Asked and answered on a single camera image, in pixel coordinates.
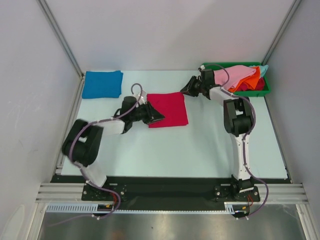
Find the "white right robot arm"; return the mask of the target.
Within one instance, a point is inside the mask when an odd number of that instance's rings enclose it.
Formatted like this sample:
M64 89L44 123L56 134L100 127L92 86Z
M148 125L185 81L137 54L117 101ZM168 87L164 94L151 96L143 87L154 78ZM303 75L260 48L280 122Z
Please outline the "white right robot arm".
M229 190L235 200L242 201L255 187L249 160L249 138L256 125L255 111L250 100L217 84L212 69L199 69L199 72L199 76L192 76L180 92L190 97L202 94L222 106L223 126L230 135L234 159Z

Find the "magenta t shirt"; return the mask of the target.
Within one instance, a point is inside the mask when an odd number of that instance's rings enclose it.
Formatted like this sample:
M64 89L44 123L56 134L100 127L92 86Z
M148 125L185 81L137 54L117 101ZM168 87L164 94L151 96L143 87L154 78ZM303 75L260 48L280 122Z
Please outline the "magenta t shirt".
M147 100L165 118L151 123L149 128L180 127L189 124L185 97L181 92L148 93Z

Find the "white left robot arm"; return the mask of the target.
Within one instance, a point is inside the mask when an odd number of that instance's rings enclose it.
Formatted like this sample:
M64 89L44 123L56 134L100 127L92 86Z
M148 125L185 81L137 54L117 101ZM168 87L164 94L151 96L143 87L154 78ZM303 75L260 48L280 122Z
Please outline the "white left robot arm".
M126 96L121 108L114 116L94 122L77 119L65 138L61 152L79 168L86 182L92 186L93 194L100 200L110 196L111 188L105 184L107 176L98 166L98 153L103 137L127 133L134 122L146 125L160 122L165 116L143 97Z

